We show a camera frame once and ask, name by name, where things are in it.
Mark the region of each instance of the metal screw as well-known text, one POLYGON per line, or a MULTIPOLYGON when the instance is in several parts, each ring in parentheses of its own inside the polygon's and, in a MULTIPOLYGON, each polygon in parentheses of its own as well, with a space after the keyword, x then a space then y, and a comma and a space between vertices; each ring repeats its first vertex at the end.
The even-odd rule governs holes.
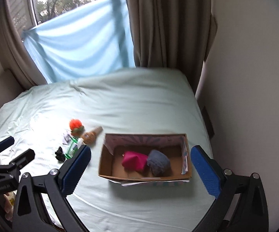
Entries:
POLYGON ((56 175, 58 173, 58 169, 52 169, 49 171, 51 175, 56 175))
POLYGON ((253 173, 252 176, 253 176, 254 179, 259 179, 258 173, 253 173))
POLYGON ((23 173, 22 178, 28 178, 28 176, 29 176, 29 173, 23 173))
POLYGON ((226 175, 232 175, 232 171, 230 169, 224 169, 224 173, 226 175))

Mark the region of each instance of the light blue cloth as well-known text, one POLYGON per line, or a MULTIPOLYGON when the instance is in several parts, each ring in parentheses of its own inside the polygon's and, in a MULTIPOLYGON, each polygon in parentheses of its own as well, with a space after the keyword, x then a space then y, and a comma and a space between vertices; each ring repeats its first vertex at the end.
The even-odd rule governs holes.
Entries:
POLYGON ((135 67, 126 0, 97 0, 24 32, 48 83, 135 67))

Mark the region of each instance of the gray cloth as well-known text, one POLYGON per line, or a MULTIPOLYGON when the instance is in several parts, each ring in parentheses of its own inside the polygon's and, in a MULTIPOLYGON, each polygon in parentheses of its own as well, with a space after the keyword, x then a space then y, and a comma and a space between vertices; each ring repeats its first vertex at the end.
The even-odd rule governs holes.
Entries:
POLYGON ((157 177, 161 176, 171 167, 168 157, 158 150, 152 150, 147 159, 147 165, 150 167, 152 174, 157 177))
POLYGON ((211 0, 127 0, 127 4, 135 65, 179 69, 195 92, 211 46, 208 38, 214 36, 209 32, 211 0))

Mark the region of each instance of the ice cream cone toy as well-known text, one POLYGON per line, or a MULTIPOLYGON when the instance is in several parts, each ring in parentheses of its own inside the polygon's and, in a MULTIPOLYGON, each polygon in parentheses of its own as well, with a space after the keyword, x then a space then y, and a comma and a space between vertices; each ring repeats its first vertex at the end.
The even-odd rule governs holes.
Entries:
POLYGON ((100 134, 100 132, 103 130, 101 126, 96 127, 95 129, 91 130, 90 132, 86 132, 80 137, 83 139, 83 142, 88 145, 92 144, 96 141, 97 136, 100 134))

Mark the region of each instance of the beige curtain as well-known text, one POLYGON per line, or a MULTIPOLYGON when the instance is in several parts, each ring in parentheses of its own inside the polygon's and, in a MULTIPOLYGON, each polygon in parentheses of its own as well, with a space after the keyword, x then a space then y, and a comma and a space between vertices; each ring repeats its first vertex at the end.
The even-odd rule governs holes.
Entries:
POLYGON ((127 0, 136 66, 181 70, 196 91, 206 54, 211 0, 127 0))
POLYGON ((0 1, 0 62, 25 89, 47 84, 15 28, 7 0, 0 1))

